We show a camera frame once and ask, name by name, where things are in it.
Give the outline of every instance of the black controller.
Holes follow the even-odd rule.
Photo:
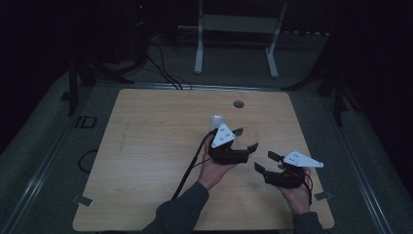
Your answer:
[[[216,135],[216,132],[218,129],[215,129],[212,134]],[[237,137],[241,136],[243,134],[243,129],[237,129],[233,131],[233,134],[235,134]],[[249,154],[255,152],[255,150],[258,147],[258,143],[255,143],[246,149],[243,150],[237,150],[237,149],[232,149],[231,146],[234,143],[233,140],[220,145],[216,148],[212,148],[212,146],[209,146],[208,154],[212,158],[212,160],[218,164],[221,165],[231,165],[231,164],[240,164],[240,163],[246,163],[248,161]]]
[[[305,183],[306,174],[303,168],[286,164],[283,161],[285,157],[280,156],[272,151],[268,151],[268,157],[277,162],[281,161],[284,167],[284,171],[282,173],[268,172],[265,171],[265,168],[261,165],[254,163],[255,170],[264,176],[265,183],[288,189],[297,188],[301,186],[301,184]]]

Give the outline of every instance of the white stand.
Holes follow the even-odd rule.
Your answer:
[[[204,56],[204,30],[220,30],[220,31],[239,31],[239,32],[257,32],[257,33],[272,33],[273,40],[271,45],[265,49],[268,66],[272,78],[278,78],[276,62],[274,59],[274,49],[277,39],[280,35],[282,27],[282,19],[285,15],[286,1],[282,5],[281,12],[277,18],[252,18],[252,17],[232,17],[220,15],[204,15],[203,0],[199,0],[199,16],[198,16],[198,47],[197,56],[195,58],[195,73],[203,72],[203,56]]]

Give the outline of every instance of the table leg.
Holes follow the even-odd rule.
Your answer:
[[[204,42],[203,42],[203,0],[199,1],[198,15],[198,47],[197,56],[195,57],[195,74],[203,72]]]
[[[282,5],[282,11],[279,14],[279,17],[277,19],[277,24],[274,29],[273,40],[271,42],[271,45],[265,48],[265,54],[267,56],[267,62],[270,68],[270,74],[272,78],[279,77],[279,72],[277,71],[277,67],[276,67],[276,61],[274,59],[274,49],[276,48],[276,43],[280,35],[280,29],[282,28],[282,19],[285,14],[286,5],[287,5],[286,2]]]

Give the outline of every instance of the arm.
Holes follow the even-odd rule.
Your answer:
[[[305,168],[304,171],[310,176],[311,171],[309,168]],[[319,216],[317,213],[310,211],[309,196],[311,194],[309,194],[304,184],[292,189],[277,188],[291,209],[294,234],[325,234],[324,229],[322,229],[319,223]]]
[[[209,197],[209,190],[215,186],[235,165],[219,165],[209,160],[210,136],[204,145],[204,156],[198,180],[175,200],[164,202],[157,210],[155,219],[140,233],[172,234],[192,233],[201,210]]]

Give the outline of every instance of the floor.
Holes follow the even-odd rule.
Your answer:
[[[182,31],[172,44],[154,36],[148,55],[184,89],[280,92],[307,77],[326,37],[284,34],[276,47],[280,77],[273,79],[260,40],[230,46],[239,38],[209,34],[204,70],[194,74],[194,31]],[[135,81],[122,85],[98,76],[94,88],[80,89],[80,105],[68,117],[68,75],[56,80],[15,140],[0,157],[0,233],[79,233],[71,222],[88,174],[78,167],[82,155],[99,148],[114,101],[121,89],[173,89],[150,62],[125,76]],[[332,97],[319,97],[319,81],[288,92],[313,157],[326,165],[318,174],[335,219],[335,233],[413,233],[413,203],[362,111],[342,112],[343,127],[332,118]],[[76,127],[80,116],[97,118],[93,129]],[[83,161],[90,168],[94,154]],[[281,230],[281,233],[292,233]]]

